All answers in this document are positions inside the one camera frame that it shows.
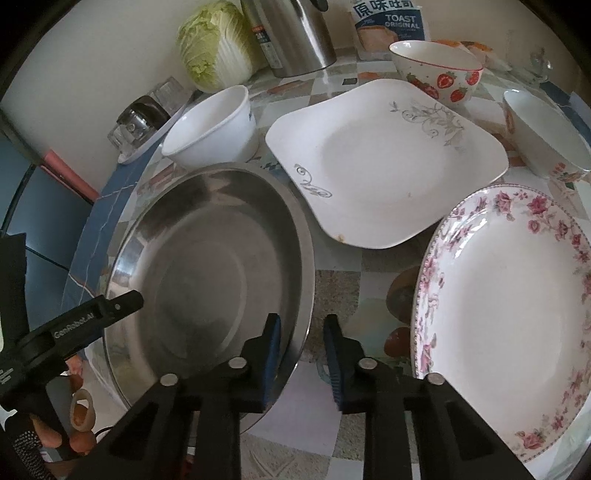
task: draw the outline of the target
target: white bowl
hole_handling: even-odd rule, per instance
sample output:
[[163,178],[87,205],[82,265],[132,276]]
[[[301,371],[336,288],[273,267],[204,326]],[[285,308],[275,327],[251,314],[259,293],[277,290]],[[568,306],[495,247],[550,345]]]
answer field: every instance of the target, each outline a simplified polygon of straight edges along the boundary
[[471,53],[436,42],[398,41],[390,51],[402,79],[451,107],[470,99],[484,69]]
[[236,85],[212,95],[174,124],[162,155],[186,170],[214,163],[246,161],[258,148],[248,89]]
[[524,90],[503,94],[505,122],[521,158],[538,176],[568,182],[591,171],[589,147],[558,110]]

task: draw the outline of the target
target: table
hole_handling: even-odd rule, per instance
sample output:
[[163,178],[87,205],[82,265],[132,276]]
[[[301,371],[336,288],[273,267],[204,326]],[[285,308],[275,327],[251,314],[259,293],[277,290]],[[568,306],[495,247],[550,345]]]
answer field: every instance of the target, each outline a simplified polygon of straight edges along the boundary
[[[320,72],[277,79],[266,69],[249,81],[252,110],[261,138],[285,113],[322,102],[377,78],[400,78],[392,62],[359,61],[352,48],[337,53],[337,62]],[[520,183],[549,194],[591,236],[591,177],[571,187],[536,177],[505,139],[504,116],[499,103],[503,92],[512,87],[526,86],[510,74],[485,70],[474,97],[458,113],[493,134],[505,147],[509,170],[497,183]],[[543,89],[526,88],[571,118],[591,142],[591,131],[568,106],[568,95],[551,83],[543,84]],[[343,328],[346,335],[349,332],[362,340],[368,355],[385,356],[384,339],[403,325],[386,308],[386,293],[399,273],[420,265],[435,226],[385,250],[341,244],[323,233],[305,200],[263,140],[249,162],[273,174],[300,201],[313,238],[316,295],[310,334],[298,367],[269,413],[242,435],[243,478],[359,480],[365,419],[363,414],[343,416],[336,410],[325,365],[322,321],[329,313],[347,319]],[[184,175],[184,170],[162,157],[157,146],[134,163],[118,167],[95,203],[82,233],[64,291],[63,310],[105,292],[110,268],[126,231],[150,201]],[[98,382],[115,391],[101,340],[86,349],[86,355]],[[410,360],[387,360],[410,373]],[[117,421],[124,411],[122,405],[97,408],[99,420],[101,413],[109,417],[101,421],[102,424]],[[565,478],[561,473],[568,474],[572,470],[588,444],[587,439],[591,440],[590,410],[591,401],[588,401],[565,435],[544,454],[527,463],[536,478]],[[411,456],[413,462],[418,461],[414,446],[411,446]]]

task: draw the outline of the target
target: bowl with strawberry pattern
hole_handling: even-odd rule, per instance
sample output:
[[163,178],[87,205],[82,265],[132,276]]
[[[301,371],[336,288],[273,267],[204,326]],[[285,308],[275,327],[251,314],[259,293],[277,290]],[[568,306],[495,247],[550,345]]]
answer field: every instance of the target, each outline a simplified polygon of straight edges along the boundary
[[398,41],[390,51],[403,80],[448,107],[470,99],[484,69],[471,53],[436,42]]

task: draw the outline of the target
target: round white plate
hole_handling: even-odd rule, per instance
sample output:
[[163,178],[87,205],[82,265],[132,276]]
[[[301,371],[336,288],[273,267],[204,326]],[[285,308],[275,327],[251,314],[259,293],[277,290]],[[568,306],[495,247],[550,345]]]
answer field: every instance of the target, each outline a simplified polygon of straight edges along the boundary
[[590,250],[549,197],[500,184],[454,208],[423,259],[414,373],[443,374],[523,462],[589,394]]

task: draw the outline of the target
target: stainless steel bowl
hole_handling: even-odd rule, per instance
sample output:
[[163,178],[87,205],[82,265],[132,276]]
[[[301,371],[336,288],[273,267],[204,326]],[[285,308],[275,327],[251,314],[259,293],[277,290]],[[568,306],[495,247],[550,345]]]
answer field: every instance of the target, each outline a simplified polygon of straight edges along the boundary
[[[310,326],[314,253],[304,213],[259,167],[203,168],[162,192],[125,238],[107,298],[133,288],[144,308],[104,335],[128,405],[166,373],[186,378],[236,356],[261,334],[269,312],[281,316],[274,401]],[[246,415],[241,430],[260,417]]]

